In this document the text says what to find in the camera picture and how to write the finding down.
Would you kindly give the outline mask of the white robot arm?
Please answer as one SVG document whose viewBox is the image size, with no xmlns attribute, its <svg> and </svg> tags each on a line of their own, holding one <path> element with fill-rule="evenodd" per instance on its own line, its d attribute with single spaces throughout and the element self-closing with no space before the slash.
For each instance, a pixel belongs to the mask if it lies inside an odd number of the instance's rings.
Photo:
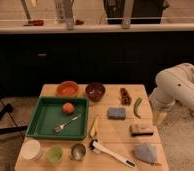
<svg viewBox="0 0 194 171">
<path fill-rule="evenodd" d="M 194 112 L 194 65 L 182 63 L 166 68 L 156 75 L 155 83 L 149 96 L 154 125 L 162 123 L 176 101 Z"/>
</svg>

